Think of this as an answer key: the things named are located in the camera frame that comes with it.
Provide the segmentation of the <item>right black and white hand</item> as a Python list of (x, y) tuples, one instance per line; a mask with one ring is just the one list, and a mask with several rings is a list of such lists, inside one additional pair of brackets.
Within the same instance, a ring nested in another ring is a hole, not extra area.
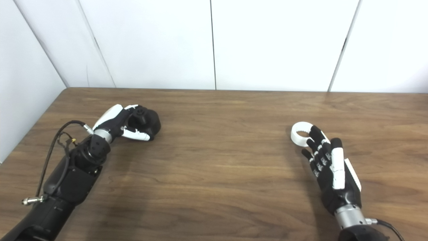
[(311, 125), (308, 135), (309, 148), (302, 149), (302, 154), (320, 188), (323, 206), (332, 215), (345, 205), (361, 208), (362, 186), (350, 160), (344, 157), (341, 139), (327, 139), (315, 125)]

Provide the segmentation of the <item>left black and white hand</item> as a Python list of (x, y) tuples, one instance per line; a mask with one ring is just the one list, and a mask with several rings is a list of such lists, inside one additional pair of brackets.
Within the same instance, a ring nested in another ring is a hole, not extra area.
[(128, 105), (123, 107), (120, 104), (116, 104), (109, 108), (98, 119), (93, 127), (94, 133), (100, 135), (101, 130), (108, 133), (106, 139), (109, 143), (112, 143), (114, 139), (119, 136), (139, 141), (152, 141), (154, 138), (148, 133), (127, 126), (129, 118), (142, 109), (143, 107), (141, 105)]

